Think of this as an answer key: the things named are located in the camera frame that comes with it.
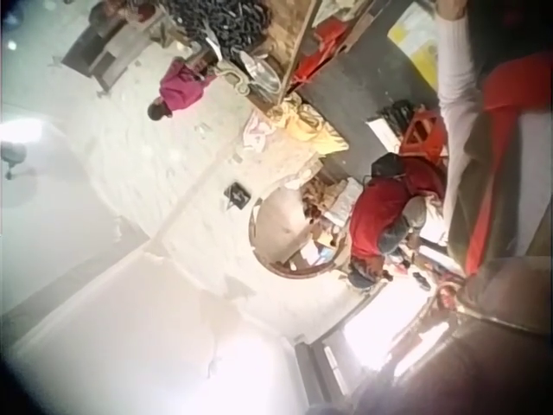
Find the round mirror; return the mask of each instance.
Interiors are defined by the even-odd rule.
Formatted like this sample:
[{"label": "round mirror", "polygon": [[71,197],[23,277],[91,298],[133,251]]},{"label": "round mirror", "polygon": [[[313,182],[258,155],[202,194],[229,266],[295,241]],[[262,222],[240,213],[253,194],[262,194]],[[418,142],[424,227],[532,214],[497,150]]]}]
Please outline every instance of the round mirror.
[{"label": "round mirror", "polygon": [[333,220],[330,213],[345,187],[346,181],[320,175],[290,177],[257,199],[250,242],[259,262],[293,279],[313,278],[344,265],[349,256],[346,222]]}]

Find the wooden shelf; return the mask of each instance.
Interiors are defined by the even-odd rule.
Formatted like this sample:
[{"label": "wooden shelf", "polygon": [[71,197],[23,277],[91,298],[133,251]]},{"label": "wooden shelf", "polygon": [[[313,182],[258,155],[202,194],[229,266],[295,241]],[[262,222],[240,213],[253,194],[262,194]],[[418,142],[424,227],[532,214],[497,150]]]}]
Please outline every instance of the wooden shelf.
[{"label": "wooden shelf", "polygon": [[274,69],[283,83],[281,92],[268,104],[283,102],[296,70],[303,38],[309,32],[321,3],[322,0],[266,0],[273,19],[262,48],[268,50],[270,58],[279,66]]}]

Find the red chair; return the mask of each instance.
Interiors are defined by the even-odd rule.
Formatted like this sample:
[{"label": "red chair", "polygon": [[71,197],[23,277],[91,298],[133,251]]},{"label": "red chair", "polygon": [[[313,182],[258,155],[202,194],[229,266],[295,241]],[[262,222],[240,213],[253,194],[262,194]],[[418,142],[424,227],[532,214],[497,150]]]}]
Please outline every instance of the red chair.
[{"label": "red chair", "polygon": [[399,145],[402,156],[421,156],[436,166],[442,166],[442,152],[448,135],[437,111],[416,112]]}]

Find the red shirt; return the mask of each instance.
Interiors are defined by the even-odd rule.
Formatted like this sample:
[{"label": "red shirt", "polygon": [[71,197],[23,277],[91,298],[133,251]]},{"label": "red shirt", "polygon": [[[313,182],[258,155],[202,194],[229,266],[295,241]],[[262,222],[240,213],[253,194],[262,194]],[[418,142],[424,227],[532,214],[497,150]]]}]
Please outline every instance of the red shirt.
[{"label": "red shirt", "polygon": [[159,94],[172,112],[184,110],[204,95],[204,89],[215,79],[207,76],[201,80],[182,59],[175,59],[160,82]]},{"label": "red shirt", "polygon": [[434,194],[443,200],[445,183],[436,168],[419,157],[402,158],[405,176],[401,180],[375,177],[355,202],[349,229],[352,255],[357,258],[380,254],[380,235],[401,216],[411,197]]}]

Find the white sleeve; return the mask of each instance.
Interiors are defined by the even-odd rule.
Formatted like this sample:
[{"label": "white sleeve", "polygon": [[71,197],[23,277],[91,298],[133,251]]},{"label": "white sleeve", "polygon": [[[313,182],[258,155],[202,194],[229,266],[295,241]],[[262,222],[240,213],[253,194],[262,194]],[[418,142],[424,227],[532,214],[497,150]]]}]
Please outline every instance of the white sleeve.
[{"label": "white sleeve", "polygon": [[479,113],[467,18],[449,21],[436,14],[438,33],[438,99],[448,130],[448,186],[443,203],[449,229],[461,174],[467,167],[464,147]]}]

